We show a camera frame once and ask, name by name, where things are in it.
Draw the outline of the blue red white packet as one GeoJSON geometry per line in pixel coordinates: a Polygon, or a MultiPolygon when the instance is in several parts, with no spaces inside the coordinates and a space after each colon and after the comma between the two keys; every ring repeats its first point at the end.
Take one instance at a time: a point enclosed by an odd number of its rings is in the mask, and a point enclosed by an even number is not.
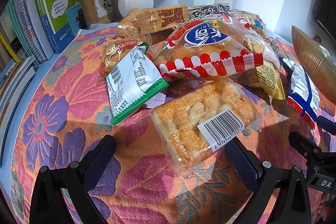
{"type": "Polygon", "coordinates": [[[315,129],[320,103],[315,84],[300,63],[284,57],[280,57],[280,62],[287,72],[287,104],[292,106],[312,129],[315,129]]]}

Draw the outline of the yellow chip packet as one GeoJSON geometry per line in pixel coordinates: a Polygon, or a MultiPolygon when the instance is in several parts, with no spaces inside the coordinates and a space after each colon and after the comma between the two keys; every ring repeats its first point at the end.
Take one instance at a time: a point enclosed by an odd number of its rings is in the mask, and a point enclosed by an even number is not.
{"type": "Polygon", "coordinates": [[[232,76],[237,83],[255,88],[277,100],[285,100],[285,92],[279,71],[264,59],[264,64],[232,76]]]}

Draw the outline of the lilac wafer bar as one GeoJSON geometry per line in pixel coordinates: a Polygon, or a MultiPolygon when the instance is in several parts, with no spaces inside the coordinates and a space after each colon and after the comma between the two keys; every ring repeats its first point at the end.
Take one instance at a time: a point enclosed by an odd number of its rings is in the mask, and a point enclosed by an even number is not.
{"type": "Polygon", "coordinates": [[[163,89],[155,96],[150,98],[147,102],[144,103],[143,107],[147,109],[153,109],[157,106],[160,106],[165,103],[167,88],[163,89]]]}

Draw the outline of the orange checkered cake pack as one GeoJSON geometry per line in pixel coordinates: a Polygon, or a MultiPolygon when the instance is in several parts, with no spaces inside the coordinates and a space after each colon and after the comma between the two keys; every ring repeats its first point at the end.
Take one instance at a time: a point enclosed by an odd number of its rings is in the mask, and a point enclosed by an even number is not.
{"type": "Polygon", "coordinates": [[[189,177],[194,169],[247,128],[260,128],[260,112],[234,82],[205,84],[151,111],[172,171],[189,177]]]}

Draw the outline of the green white snack packet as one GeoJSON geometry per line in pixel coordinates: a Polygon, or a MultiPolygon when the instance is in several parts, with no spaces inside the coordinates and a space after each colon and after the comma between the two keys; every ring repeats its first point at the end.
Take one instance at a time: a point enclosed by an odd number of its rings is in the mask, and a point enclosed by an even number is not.
{"type": "Polygon", "coordinates": [[[168,87],[144,46],[132,48],[107,74],[106,82],[114,126],[168,87]]]}

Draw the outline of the red label bread bag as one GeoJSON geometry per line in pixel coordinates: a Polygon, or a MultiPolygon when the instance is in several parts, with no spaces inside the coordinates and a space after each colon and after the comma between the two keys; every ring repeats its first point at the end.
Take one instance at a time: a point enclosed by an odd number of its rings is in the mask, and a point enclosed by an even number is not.
{"type": "Polygon", "coordinates": [[[135,46],[145,47],[145,51],[147,51],[151,44],[152,39],[150,34],[140,34],[110,42],[102,52],[98,72],[99,76],[101,78],[106,77],[111,69],[135,46]]]}

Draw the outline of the red striped bread bag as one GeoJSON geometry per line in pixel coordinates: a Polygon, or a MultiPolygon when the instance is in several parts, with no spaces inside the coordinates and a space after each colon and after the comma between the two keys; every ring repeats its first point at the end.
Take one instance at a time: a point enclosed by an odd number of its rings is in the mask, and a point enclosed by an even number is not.
{"type": "Polygon", "coordinates": [[[217,80],[262,66],[263,54],[243,46],[245,31],[235,19],[189,20],[167,37],[153,62],[167,81],[217,80]]]}

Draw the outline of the yellow wafer cracker pack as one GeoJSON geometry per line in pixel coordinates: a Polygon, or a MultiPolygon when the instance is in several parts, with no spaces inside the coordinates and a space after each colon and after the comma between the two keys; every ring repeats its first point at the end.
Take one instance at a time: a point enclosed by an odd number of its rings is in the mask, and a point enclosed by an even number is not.
{"type": "Polygon", "coordinates": [[[128,38],[175,29],[189,20],[187,5],[173,5],[153,9],[132,9],[118,24],[116,34],[128,38]]]}

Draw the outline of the purple seaweed snack bag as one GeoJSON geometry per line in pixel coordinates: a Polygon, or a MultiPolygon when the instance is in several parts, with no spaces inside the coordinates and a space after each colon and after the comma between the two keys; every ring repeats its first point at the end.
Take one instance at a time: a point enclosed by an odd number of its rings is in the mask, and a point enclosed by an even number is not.
{"type": "Polygon", "coordinates": [[[232,19],[228,3],[214,3],[212,5],[199,5],[188,7],[188,20],[203,18],[208,15],[226,15],[232,19]]]}

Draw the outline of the clear cookie bag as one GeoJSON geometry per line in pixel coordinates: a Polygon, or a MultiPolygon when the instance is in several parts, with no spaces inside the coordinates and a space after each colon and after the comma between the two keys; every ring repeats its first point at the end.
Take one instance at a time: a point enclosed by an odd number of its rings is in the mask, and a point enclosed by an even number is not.
{"type": "Polygon", "coordinates": [[[270,45],[254,30],[246,30],[243,46],[252,53],[262,53],[262,56],[267,61],[271,62],[273,66],[280,69],[280,60],[270,45]]]}

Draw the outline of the cartoon biscuit stick pack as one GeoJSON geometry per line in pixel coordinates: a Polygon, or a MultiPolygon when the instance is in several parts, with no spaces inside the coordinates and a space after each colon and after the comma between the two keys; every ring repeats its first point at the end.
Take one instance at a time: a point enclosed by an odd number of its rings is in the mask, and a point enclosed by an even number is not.
{"type": "Polygon", "coordinates": [[[259,15],[237,9],[230,10],[230,13],[240,23],[249,24],[259,35],[266,36],[266,26],[259,15]]]}

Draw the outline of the floral woven table mat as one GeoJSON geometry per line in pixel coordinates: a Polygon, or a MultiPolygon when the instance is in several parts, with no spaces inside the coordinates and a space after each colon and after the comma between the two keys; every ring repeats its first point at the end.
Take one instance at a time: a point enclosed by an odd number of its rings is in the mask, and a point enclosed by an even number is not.
{"type": "Polygon", "coordinates": [[[224,152],[197,167],[192,178],[169,169],[149,110],[119,126],[110,122],[106,82],[98,69],[115,29],[80,35],[55,61],[27,106],[15,142],[10,198],[18,223],[28,223],[40,167],[64,168],[102,137],[117,142],[91,197],[109,223],[232,223],[250,193],[224,152]]]}

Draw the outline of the amber ribbed glass plate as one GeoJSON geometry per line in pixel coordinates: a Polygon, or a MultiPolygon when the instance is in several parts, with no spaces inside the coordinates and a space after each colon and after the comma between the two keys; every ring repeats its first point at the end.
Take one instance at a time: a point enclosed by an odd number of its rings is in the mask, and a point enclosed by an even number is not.
{"type": "Polygon", "coordinates": [[[319,91],[335,103],[335,62],[309,35],[291,26],[291,39],[299,62],[319,91]]]}

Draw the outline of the flat stacked books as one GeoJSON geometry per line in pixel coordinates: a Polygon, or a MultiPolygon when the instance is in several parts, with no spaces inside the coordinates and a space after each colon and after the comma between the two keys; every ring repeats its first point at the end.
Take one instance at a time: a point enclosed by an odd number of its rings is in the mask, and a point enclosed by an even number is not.
{"type": "Polygon", "coordinates": [[[17,104],[35,76],[34,56],[21,59],[1,84],[1,162],[6,138],[17,104]]]}

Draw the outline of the small blue card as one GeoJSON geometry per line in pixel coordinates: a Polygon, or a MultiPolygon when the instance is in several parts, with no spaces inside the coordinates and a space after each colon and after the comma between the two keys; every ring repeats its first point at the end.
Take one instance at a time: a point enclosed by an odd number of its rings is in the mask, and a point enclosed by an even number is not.
{"type": "Polygon", "coordinates": [[[87,23],[85,20],[84,12],[81,3],[70,7],[66,11],[68,23],[74,36],[77,35],[80,29],[86,29],[87,23]]]}

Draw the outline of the upright book row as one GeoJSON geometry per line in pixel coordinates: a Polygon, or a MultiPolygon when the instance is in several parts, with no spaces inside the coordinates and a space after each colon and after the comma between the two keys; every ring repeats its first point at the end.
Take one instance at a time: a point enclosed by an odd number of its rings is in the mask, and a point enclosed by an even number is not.
{"type": "Polygon", "coordinates": [[[37,63],[56,53],[42,19],[45,12],[42,0],[9,0],[6,11],[21,45],[37,63]]]}

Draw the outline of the wooden pen holder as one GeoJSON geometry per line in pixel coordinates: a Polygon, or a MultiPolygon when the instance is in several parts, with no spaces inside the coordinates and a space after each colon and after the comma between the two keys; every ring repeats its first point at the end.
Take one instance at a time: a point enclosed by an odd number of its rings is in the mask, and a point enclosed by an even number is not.
{"type": "Polygon", "coordinates": [[[115,20],[112,0],[80,0],[87,25],[107,24],[115,20]]]}

